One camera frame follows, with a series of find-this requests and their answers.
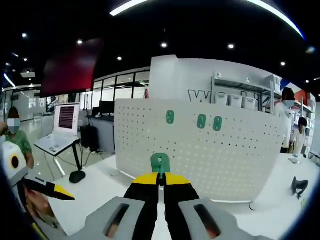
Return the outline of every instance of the pegboard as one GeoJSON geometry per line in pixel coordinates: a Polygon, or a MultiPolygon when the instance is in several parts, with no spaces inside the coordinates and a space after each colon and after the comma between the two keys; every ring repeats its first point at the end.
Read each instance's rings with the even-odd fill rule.
{"type": "Polygon", "coordinates": [[[253,201],[280,154],[281,129],[278,117],[260,111],[181,100],[118,99],[116,164],[138,177],[152,172],[154,153],[165,153],[171,172],[188,178],[201,197],[253,201]]]}

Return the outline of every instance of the glass wall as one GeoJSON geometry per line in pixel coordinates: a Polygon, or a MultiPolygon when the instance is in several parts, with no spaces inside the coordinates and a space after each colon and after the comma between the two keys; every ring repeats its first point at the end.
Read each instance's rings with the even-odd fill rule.
{"type": "Polygon", "coordinates": [[[143,71],[97,81],[93,85],[93,92],[80,94],[80,109],[99,107],[100,100],[112,102],[116,99],[143,99],[149,78],[150,71],[143,71]]]}

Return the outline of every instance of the white table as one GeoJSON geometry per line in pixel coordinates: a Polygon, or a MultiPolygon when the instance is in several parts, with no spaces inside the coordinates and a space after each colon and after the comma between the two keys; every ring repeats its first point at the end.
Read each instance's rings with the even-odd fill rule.
{"type": "MultiPolygon", "coordinates": [[[[299,156],[301,164],[293,164],[288,158],[291,154],[281,154],[270,178],[255,201],[256,211],[251,211],[248,204],[215,203],[226,209],[238,220],[241,229],[252,235],[262,235],[279,239],[302,212],[301,201],[309,198],[316,186],[319,168],[308,159],[299,156]],[[290,193],[293,178],[309,180],[309,185],[299,201],[290,193]]],[[[75,201],[61,201],[50,198],[49,202],[60,225],[68,236],[77,233],[85,226],[86,217],[114,197],[123,197],[132,179],[120,174],[110,176],[116,169],[116,156],[107,158],[85,168],[86,178],[72,184],[68,177],[55,181],[68,192],[74,194],[75,201]]],[[[160,191],[158,219],[153,240],[171,239],[165,220],[163,191],[160,191]]]]}

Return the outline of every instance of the monitor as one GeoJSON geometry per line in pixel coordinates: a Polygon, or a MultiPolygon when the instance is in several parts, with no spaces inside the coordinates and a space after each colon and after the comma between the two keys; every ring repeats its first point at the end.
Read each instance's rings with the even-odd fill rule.
{"type": "Polygon", "coordinates": [[[99,104],[101,114],[114,114],[115,102],[114,101],[100,101],[99,104]]]}
{"type": "Polygon", "coordinates": [[[64,103],[55,106],[53,132],[62,135],[78,135],[80,103],[64,103]]]}

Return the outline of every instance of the floor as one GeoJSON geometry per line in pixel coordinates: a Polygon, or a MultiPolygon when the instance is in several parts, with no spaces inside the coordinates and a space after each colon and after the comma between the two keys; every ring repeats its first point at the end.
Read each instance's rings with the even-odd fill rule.
{"type": "MultiPolygon", "coordinates": [[[[42,135],[41,118],[35,118],[34,120],[21,122],[20,129],[26,133],[32,147],[34,158],[33,170],[35,170],[42,179],[47,181],[55,181],[61,179],[64,175],[69,175],[73,171],[77,170],[76,160],[71,147],[61,153],[59,156],[53,157],[48,153],[44,153],[34,145],[34,143],[40,139],[42,135]]],[[[77,145],[77,154],[79,156],[79,160],[81,160],[82,154],[79,145],[77,145]]],[[[107,152],[93,152],[90,154],[90,156],[89,154],[90,151],[84,148],[82,156],[83,165],[87,161],[87,164],[84,166],[84,168],[112,156],[112,154],[107,152]]]]}

